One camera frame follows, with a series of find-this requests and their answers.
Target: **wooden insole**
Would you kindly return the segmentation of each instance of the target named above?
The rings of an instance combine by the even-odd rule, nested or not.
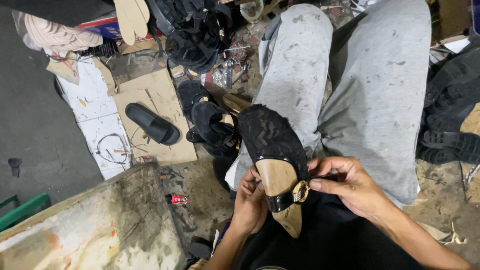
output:
[[[287,161],[259,160],[255,166],[262,178],[267,196],[278,196],[291,191],[298,182],[295,169]],[[292,204],[289,208],[272,215],[293,238],[298,238],[301,232],[300,205]]]

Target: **black slide sandal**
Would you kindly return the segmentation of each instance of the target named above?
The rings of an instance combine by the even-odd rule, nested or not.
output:
[[[180,131],[176,126],[141,104],[128,104],[125,107],[125,114],[159,144],[171,146],[180,138]]]

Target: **paint stain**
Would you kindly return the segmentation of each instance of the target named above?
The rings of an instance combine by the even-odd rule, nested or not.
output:
[[[293,18],[293,23],[294,24],[296,24],[298,22],[303,22],[303,15],[300,15],[297,18]]]

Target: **paper scrap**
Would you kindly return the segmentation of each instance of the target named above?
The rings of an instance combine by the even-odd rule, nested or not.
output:
[[[75,55],[71,52],[68,52],[65,58],[73,58]],[[48,63],[47,70],[57,75],[60,78],[67,80],[70,83],[79,85],[80,77],[78,75],[77,61],[64,59],[53,60],[50,58]]]

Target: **shoe insole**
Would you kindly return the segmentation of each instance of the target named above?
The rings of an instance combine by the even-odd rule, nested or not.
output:
[[[262,178],[267,196],[291,192],[298,182],[295,169],[287,161],[265,159],[257,161],[255,166]],[[298,238],[301,232],[300,205],[292,204],[289,208],[272,215],[293,238]]]
[[[148,32],[147,24],[137,2],[133,0],[116,1],[120,2],[125,14],[127,15],[128,21],[130,22],[130,25],[137,36],[145,37]]]
[[[235,124],[233,123],[233,118],[230,114],[222,114],[222,120],[220,120],[220,122],[235,126]]]
[[[127,45],[133,45],[135,44],[135,31],[133,30],[132,25],[130,25],[127,13],[125,13],[121,1],[115,0],[114,3],[117,11],[121,37]]]

